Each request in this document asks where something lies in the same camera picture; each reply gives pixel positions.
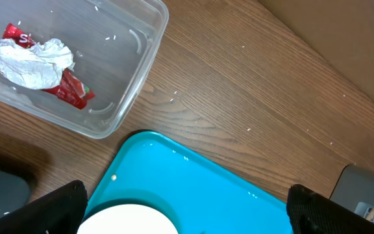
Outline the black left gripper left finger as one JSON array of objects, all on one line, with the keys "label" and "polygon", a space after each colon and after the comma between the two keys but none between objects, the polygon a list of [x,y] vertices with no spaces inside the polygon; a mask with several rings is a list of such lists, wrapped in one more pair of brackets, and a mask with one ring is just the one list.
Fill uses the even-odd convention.
[{"label": "black left gripper left finger", "polygon": [[74,180],[0,218],[0,234],[76,234],[84,218],[88,195]]}]

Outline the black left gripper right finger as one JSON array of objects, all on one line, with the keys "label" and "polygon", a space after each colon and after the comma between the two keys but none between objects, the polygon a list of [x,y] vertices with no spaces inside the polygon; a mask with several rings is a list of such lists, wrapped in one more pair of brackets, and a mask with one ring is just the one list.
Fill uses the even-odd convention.
[{"label": "black left gripper right finger", "polygon": [[322,195],[294,184],[286,212],[293,234],[374,234],[374,224]]}]

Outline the large white plate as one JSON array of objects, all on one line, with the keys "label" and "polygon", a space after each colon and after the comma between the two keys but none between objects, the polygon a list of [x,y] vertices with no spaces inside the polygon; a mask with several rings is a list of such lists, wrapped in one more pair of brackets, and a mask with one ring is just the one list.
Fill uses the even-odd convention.
[{"label": "large white plate", "polygon": [[77,234],[178,234],[173,222],[154,208],[123,204],[103,209],[87,218]]}]

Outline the red snack wrapper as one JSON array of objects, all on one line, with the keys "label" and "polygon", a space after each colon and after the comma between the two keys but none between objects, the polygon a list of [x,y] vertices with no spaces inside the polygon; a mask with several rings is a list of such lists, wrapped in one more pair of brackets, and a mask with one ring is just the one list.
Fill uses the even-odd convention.
[{"label": "red snack wrapper", "polygon": [[[11,23],[6,26],[3,39],[13,39],[17,45],[26,49],[36,44],[29,35],[26,35],[21,29]],[[88,100],[95,97],[93,91],[77,79],[70,69],[65,69],[63,71],[62,79],[58,86],[50,89],[43,89],[43,91],[55,95],[58,99],[78,109],[85,108]]]}]

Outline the white napkin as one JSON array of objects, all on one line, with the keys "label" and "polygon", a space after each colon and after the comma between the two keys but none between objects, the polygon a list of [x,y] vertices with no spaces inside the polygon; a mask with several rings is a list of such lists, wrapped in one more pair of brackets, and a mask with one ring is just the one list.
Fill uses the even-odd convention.
[{"label": "white napkin", "polygon": [[73,53],[57,38],[24,48],[13,39],[0,40],[0,73],[9,81],[32,90],[60,84],[63,71],[73,68]]}]

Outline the grey dishwasher rack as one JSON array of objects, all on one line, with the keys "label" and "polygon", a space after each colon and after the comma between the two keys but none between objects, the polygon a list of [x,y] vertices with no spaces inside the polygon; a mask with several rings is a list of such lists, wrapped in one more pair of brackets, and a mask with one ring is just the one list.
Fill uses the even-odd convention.
[{"label": "grey dishwasher rack", "polygon": [[374,171],[346,166],[330,200],[374,224]]}]

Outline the teal plastic tray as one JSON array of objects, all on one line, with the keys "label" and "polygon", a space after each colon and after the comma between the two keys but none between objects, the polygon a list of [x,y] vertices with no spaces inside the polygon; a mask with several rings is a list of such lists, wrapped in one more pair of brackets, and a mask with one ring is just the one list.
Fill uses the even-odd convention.
[{"label": "teal plastic tray", "polygon": [[179,233],[292,232],[284,202],[153,131],[124,141],[84,217],[130,203],[160,211]]}]

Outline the clear plastic bin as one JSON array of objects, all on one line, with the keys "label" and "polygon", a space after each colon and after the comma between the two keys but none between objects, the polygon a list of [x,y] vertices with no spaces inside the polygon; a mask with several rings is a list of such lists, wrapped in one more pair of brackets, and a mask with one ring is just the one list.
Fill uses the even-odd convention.
[{"label": "clear plastic bin", "polygon": [[38,43],[58,38],[73,53],[75,76],[95,95],[78,109],[0,74],[0,101],[90,138],[105,138],[142,89],[168,19],[161,0],[0,0],[0,39],[8,24]]}]

